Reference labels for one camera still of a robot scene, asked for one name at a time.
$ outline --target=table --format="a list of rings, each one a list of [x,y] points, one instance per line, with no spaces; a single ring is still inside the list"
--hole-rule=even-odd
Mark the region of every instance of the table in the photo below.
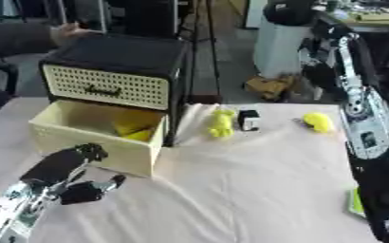
[[[337,19],[357,32],[366,32],[366,33],[387,33],[389,32],[389,20],[376,20],[376,21],[360,21],[357,20],[354,16],[354,13],[348,12],[348,18],[342,18],[338,14],[328,13],[324,11],[324,7],[315,7],[314,9],[318,10],[321,16],[324,19],[332,21],[332,19]]]
[[[27,121],[46,104],[21,98],[0,111],[0,194],[40,159]],[[375,242],[366,222],[344,210],[355,183],[336,106],[233,107],[257,109],[261,130],[212,140],[205,122],[216,106],[192,105],[152,179],[128,178],[99,202],[51,207],[31,242]],[[337,132],[316,134],[292,120],[311,111],[328,114]],[[112,175],[90,168],[85,178]]]

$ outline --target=drawer handle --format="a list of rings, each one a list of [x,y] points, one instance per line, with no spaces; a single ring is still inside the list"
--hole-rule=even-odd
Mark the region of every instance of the drawer handle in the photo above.
[[[85,92],[92,93],[92,94],[101,94],[101,95],[108,95],[108,96],[112,96],[112,97],[118,97],[121,93],[121,90],[120,90],[120,88],[117,88],[115,91],[99,89],[99,88],[96,88],[96,86],[94,86],[92,84],[85,89]]]

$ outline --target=person's arm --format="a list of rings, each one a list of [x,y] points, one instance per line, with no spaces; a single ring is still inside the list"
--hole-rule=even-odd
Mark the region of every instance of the person's arm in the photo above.
[[[51,28],[41,24],[0,23],[0,57],[48,52],[67,39],[87,31],[79,28],[78,24]]]

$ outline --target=open drawer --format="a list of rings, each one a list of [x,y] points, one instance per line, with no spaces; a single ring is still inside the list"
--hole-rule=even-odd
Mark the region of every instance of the open drawer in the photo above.
[[[94,142],[103,147],[109,157],[93,165],[121,173],[150,177],[157,155],[167,134],[167,116],[153,113],[140,117],[140,122],[152,120],[150,135],[145,140],[123,138],[117,132],[116,120],[131,114],[134,123],[135,109],[57,101],[32,119],[29,124],[38,149],[43,155],[77,144]]]

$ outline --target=robotic arm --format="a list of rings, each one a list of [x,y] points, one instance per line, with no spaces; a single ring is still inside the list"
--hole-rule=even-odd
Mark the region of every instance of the robotic arm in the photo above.
[[[104,183],[73,183],[89,163],[106,157],[97,144],[79,145],[44,158],[21,176],[0,197],[0,243],[28,242],[35,223],[52,201],[60,199],[63,205],[95,201],[120,187],[125,180],[122,175]]]
[[[319,18],[299,50],[305,76],[340,100],[349,163],[377,240],[389,243],[389,109],[360,35]]]

